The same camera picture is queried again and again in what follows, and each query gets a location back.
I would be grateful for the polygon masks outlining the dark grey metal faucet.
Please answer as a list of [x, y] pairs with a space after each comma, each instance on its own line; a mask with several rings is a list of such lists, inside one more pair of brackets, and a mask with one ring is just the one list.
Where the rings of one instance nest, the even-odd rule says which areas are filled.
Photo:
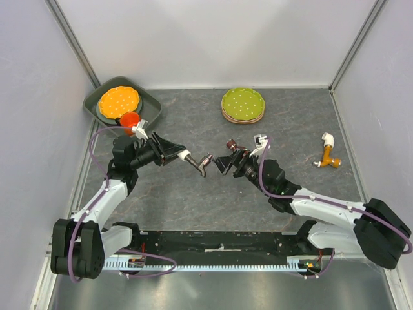
[[185, 161], [187, 161], [191, 166], [193, 166], [203, 178], [205, 178], [207, 175], [206, 167], [212, 162], [212, 159], [212, 154], [207, 154], [200, 161], [196, 161], [193, 157], [191, 157], [191, 155], [187, 155], [185, 157]]

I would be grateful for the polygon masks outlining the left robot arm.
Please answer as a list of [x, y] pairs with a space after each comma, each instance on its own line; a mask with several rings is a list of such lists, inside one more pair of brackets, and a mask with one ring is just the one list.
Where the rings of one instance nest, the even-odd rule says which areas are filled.
[[101, 188], [70, 219], [59, 219], [52, 231], [50, 268], [75, 282], [95, 279], [105, 260], [115, 253], [134, 254], [142, 248], [136, 223], [116, 222], [103, 226], [117, 206], [126, 200], [138, 180], [138, 169], [150, 163], [166, 165], [184, 160], [190, 151], [185, 146], [163, 139], [156, 133], [149, 138], [118, 136], [113, 141], [112, 159]]

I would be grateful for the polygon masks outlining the white pvc elbow fitting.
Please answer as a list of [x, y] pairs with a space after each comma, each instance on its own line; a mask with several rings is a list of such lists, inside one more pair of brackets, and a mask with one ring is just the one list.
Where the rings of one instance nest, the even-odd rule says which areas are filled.
[[179, 154], [178, 154], [178, 157], [182, 160], [182, 161], [185, 161], [185, 158], [187, 157], [187, 156], [190, 156], [191, 155], [191, 152], [189, 151], [189, 150], [183, 150], [183, 151], [181, 151]]

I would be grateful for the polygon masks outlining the orange faucet with white elbow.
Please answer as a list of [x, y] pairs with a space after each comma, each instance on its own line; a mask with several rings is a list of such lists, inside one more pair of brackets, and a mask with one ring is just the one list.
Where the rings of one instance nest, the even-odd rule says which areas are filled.
[[324, 152], [321, 161], [314, 161], [312, 164], [315, 167], [326, 167], [331, 166], [333, 168], [338, 168], [341, 166], [341, 160], [339, 158], [333, 158], [331, 156], [332, 149], [334, 148], [334, 137], [333, 135], [325, 132], [321, 139], [324, 141], [323, 147]]

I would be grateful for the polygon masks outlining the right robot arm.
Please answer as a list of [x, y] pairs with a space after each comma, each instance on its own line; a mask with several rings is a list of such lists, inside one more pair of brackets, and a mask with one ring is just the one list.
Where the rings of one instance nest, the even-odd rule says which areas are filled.
[[412, 252], [412, 231], [382, 200], [347, 202], [316, 194], [288, 181], [276, 160], [252, 156], [247, 150], [214, 158], [213, 162], [223, 175], [234, 168], [233, 176], [245, 177], [268, 197], [275, 210], [316, 219], [309, 232], [295, 239], [303, 254], [347, 244], [376, 265], [394, 269], [403, 255]]

